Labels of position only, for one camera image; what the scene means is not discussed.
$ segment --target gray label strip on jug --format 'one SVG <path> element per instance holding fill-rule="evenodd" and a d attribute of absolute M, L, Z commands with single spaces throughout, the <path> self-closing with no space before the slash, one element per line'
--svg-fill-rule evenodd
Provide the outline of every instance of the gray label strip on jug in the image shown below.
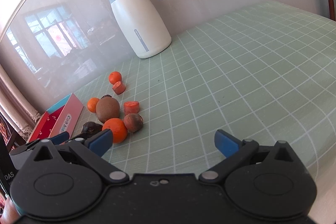
<path fill-rule="evenodd" d="M 136 36 L 139 38 L 141 44 L 143 45 L 143 47 L 145 48 L 146 52 L 149 52 L 149 49 L 147 48 L 147 45 L 145 44 L 144 40 L 142 39 L 141 35 L 139 34 L 137 29 L 134 29 L 134 32 L 136 34 Z"/>

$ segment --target jug body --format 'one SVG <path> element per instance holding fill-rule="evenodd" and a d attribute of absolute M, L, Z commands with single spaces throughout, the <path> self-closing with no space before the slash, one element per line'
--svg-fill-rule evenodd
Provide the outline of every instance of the jug body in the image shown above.
<path fill-rule="evenodd" d="M 136 55 L 154 56 L 171 43 L 171 36 L 150 0 L 115 0 L 111 8 Z"/>

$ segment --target glossy tiled wall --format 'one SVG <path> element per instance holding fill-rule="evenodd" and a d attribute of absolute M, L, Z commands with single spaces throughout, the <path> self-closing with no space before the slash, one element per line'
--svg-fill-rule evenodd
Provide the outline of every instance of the glossy tiled wall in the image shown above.
<path fill-rule="evenodd" d="M 264 0 L 151 0 L 172 35 Z M 327 16 L 326 0 L 277 0 Z M 108 0 L 27 0 L 0 43 L 0 63 L 43 111 L 134 53 Z"/>

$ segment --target box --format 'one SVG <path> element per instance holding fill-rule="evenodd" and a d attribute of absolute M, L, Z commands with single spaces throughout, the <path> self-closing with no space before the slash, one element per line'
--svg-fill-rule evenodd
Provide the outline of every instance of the box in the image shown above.
<path fill-rule="evenodd" d="M 83 107 L 82 102 L 73 93 L 66 96 L 42 115 L 28 142 L 54 137 L 65 131 L 71 138 Z"/>

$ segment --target white label on box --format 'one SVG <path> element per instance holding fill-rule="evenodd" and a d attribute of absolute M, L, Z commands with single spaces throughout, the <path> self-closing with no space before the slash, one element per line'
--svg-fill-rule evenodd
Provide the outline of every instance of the white label on box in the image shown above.
<path fill-rule="evenodd" d="M 71 118 L 72 118 L 72 117 L 71 117 L 71 114 L 68 114 L 67 117 L 66 117 L 65 120 L 64 120 L 64 123 L 63 123 L 62 128 L 61 128 L 61 130 L 59 131 L 59 133 L 63 133 L 63 132 L 65 132 L 65 131 L 67 131 L 67 128 L 68 128 L 68 126 L 69 126 L 69 124 L 70 124 Z"/>

